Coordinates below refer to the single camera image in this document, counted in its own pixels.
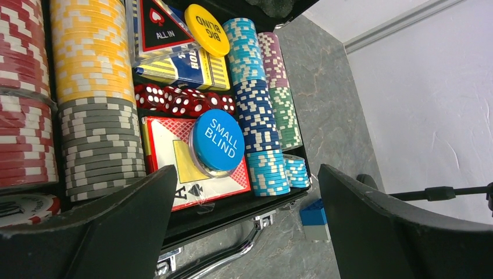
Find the gray floor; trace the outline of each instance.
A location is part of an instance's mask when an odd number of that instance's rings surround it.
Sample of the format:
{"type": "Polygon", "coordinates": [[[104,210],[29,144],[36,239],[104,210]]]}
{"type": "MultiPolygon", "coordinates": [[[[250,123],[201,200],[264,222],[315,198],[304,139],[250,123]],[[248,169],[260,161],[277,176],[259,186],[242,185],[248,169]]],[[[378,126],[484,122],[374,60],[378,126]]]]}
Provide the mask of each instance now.
{"type": "MultiPolygon", "coordinates": [[[[318,173],[320,164],[330,164],[354,177],[371,174],[381,187],[342,44],[303,16],[276,33],[312,173],[318,173]]],[[[313,190],[301,206],[320,197],[316,177],[313,183],[313,190]]],[[[253,251],[207,278],[339,278],[332,244],[306,241],[298,211],[296,208],[276,213],[274,225],[265,229],[253,251]]],[[[185,246],[177,259],[178,268],[237,244],[251,228],[252,224],[246,222],[185,246]]]]}

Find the stack of poker chips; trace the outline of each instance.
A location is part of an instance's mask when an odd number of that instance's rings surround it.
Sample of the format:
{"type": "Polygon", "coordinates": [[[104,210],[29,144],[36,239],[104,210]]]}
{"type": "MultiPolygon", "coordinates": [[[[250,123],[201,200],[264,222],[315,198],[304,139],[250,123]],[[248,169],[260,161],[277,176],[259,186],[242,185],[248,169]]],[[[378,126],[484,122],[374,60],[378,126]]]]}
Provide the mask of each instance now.
{"type": "Polygon", "coordinates": [[[272,32],[259,33],[258,39],[281,147],[284,151],[300,147],[303,143],[279,39],[272,32]]]}
{"type": "Polygon", "coordinates": [[[287,194],[290,187],[255,26],[238,18],[225,22],[223,28],[231,46],[228,60],[253,193],[287,194]]]}
{"type": "Polygon", "coordinates": [[[0,191],[58,182],[40,0],[0,2],[0,191]]]}
{"type": "Polygon", "coordinates": [[[53,56],[66,194],[83,201],[145,177],[125,8],[119,0],[52,0],[53,56]]]}
{"type": "Polygon", "coordinates": [[[49,100],[41,0],[0,2],[0,92],[49,100]]]}
{"type": "Polygon", "coordinates": [[[305,160],[301,157],[284,154],[284,166],[290,187],[310,187],[310,178],[306,171],[305,160]]]}

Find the blue button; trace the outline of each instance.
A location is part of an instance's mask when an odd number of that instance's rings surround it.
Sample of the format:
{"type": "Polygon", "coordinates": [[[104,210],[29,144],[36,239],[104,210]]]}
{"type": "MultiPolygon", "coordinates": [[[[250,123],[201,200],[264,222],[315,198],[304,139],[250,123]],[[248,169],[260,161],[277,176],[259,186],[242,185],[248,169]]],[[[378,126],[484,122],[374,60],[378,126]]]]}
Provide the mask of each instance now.
{"type": "Polygon", "coordinates": [[[245,153],[240,126],[220,109],[211,109],[197,119],[193,141],[198,159],[213,170],[235,169],[245,153]]]}

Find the black case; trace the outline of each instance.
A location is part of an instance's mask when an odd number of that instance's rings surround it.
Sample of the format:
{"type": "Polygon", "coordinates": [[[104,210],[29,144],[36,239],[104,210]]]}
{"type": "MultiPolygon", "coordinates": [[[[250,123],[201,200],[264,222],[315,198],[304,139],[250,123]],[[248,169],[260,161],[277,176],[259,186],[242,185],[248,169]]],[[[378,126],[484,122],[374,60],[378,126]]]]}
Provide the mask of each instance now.
{"type": "MultiPolygon", "coordinates": [[[[263,32],[290,22],[317,0],[288,0],[294,3],[293,9],[288,16],[278,19],[243,0],[165,2],[181,10],[197,3],[220,23],[247,17],[253,20],[258,32],[263,32]]],[[[42,0],[42,3],[48,62],[53,77],[49,1],[42,0]]],[[[50,85],[54,96],[54,78],[50,85]]],[[[139,116],[145,115],[149,112],[139,111],[139,116]]],[[[55,114],[53,126],[58,127],[53,134],[56,155],[61,158],[60,122],[55,114]]],[[[304,146],[288,153],[306,160],[304,146]]],[[[58,168],[63,170],[59,161],[58,168]]],[[[307,160],[306,167],[310,175],[307,160]]],[[[152,278],[161,251],[176,249],[307,195],[306,189],[292,189],[288,195],[261,198],[247,192],[214,201],[214,209],[209,213],[198,214],[200,210],[196,206],[171,212],[177,177],[174,167],[167,166],[113,195],[70,210],[72,205],[65,197],[63,179],[64,176],[60,176],[60,186],[47,187],[43,191],[61,197],[62,210],[66,212],[36,226],[0,229],[2,278],[152,278]]]]}

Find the spade symbol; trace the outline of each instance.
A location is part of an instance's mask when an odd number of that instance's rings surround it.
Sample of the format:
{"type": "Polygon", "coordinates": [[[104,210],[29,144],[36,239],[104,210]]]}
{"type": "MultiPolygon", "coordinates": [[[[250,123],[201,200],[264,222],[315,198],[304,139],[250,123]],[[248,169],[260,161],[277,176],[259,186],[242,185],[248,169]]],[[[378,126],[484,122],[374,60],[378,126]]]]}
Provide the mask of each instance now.
{"type": "Polygon", "coordinates": [[[163,23],[165,22],[165,18],[153,8],[151,8],[151,11],[149,12],[149,17],[153,23],[157,23],[159,26],[163,26],[163,23]]]}
{"type": "Polygon", "coordinates": [[[199,184],[194,184],[192,188],[188,191],[194,196],[201,196],[201,193],[203,192],[202,187],[199,184]]]}

